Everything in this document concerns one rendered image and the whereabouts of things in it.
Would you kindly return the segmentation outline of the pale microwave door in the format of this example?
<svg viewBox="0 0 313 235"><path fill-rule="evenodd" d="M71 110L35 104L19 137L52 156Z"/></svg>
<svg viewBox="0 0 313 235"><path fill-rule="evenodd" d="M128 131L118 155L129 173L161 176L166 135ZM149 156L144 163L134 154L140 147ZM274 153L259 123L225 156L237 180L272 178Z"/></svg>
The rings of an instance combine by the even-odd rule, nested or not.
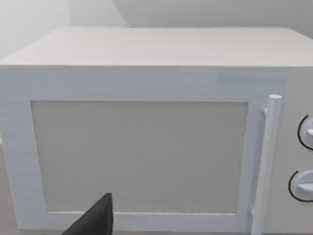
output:
<svg viewBox="0 0 313 235"><path fill-rule="evenodd" d="M261 67L0 66L0 136L17 225L64 230L103 194L115 229L245 232Z"/></svg>

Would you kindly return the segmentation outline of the pale microwave knob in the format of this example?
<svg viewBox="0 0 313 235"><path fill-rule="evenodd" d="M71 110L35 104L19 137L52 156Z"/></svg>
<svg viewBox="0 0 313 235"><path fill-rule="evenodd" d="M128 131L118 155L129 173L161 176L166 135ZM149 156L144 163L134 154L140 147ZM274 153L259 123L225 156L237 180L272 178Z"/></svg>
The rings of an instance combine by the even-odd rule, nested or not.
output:
<svg viewBox="0 0 313 235"><path fill-rule="evenodd" d="M291 180L291 191L301 201L313 202L313 169L296 172Z"/></svg>
<svg viewBox="0 0 313 235"><path fill-rule="evenodd" d="M300 137L302 142L313 149L313 117L307 118L300 130Z"/></svg>

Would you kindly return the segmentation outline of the pale microwave oven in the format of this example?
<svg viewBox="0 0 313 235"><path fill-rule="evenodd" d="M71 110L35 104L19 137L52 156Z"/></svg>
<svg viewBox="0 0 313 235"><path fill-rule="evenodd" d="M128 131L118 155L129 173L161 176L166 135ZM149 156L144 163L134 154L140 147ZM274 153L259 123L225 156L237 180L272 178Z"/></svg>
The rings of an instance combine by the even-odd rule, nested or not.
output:
<svg viewBox="0 0 313 235"><path fill-rule="evenodd" d="M301 201L291 191L296 172L313 169L313 149L300 137L304 121L313 118L313 39L285 28L68 27L13 53L0 61L0 66L284 69L285 89L280 94L282 105L263 234L313 235L313 202ZM267 104L261 109L264 128ZM261 154L262 147L255 162L249 225L240 233L250 234Z"/></svg>

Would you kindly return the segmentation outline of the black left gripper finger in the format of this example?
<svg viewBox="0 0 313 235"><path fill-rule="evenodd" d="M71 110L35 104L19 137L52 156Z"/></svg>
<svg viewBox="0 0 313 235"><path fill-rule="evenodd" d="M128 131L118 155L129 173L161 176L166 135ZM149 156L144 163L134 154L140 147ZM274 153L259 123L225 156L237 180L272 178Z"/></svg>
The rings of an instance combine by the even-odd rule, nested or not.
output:
<svg viewBox="0 0 313 235"><path fill-rule="evenodd" d="M112 194L106 193L61 235L112 235Z"/></svg>

